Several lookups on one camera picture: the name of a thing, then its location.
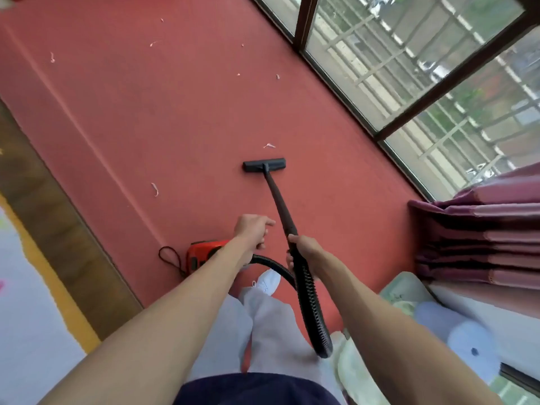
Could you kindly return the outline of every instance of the person's left hand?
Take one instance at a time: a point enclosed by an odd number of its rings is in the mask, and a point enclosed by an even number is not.
[[[246,254],[242,257],[242,264],[246,265],[253,257],[253,250],[263,250],[265,235],[268,233],[266,226],[273,226],[275,220],[257,214],[243,214],[238,218],[234,227],[234,236],[241,238],[247,247]]]

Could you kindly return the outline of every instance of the red painted floor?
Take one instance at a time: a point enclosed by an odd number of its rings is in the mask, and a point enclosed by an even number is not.
[[[240,169],[259,158],[287,158],[297,227],[368,286],[412,269],[415,193],[250,0],[27,0],[0,24],[1,98],[143,304],[179,281],[160,246],[277,217]],[[280,228],[267,244],[283,261]],[[276,296],[300,318],[285,282]]]

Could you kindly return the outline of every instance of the shoe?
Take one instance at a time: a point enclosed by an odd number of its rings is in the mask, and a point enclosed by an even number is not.
[[[281,276],[272,269],[268,269],[259,276],[257,282],[253,282],[253,287],[259,288],[267,295],[272,295],[278,289],[280,281]]]

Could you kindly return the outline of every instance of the person's right hand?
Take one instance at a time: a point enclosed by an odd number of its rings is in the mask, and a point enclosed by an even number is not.
[[[290,234],[288,240],[296,245],[300,254],[306,259],[311,274],[320,278],[321,271],[324,269],[325,254],[321,245],[312,237],[295,236],[294,234]],[[293,258],[289,253],[287,253],[287,266],[290,270],[294,267]]]

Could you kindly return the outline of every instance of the hand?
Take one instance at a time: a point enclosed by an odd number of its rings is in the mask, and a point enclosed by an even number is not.
[[[242,257],[242,263],[248,264],[253,257],[253,250],[264,250],[265,235],[268,234],[266,226],[273,226],[275,220],[257,214],[243,214],[238,218],[234,227],[234,236],[241,238],[246,245],[246,254]]]
[[[288,240],[291,243],[294,243],[302,255],[306,259],[307,265],[309,266],[309,271],[314,278],[320,278],[321,271],[324,269],[324,255],[325,250],[321,245],[311,237],[307,236],[295,236],[290,234]],[[290,270],[293,269],[293,258],[287,253],[287,265]]]

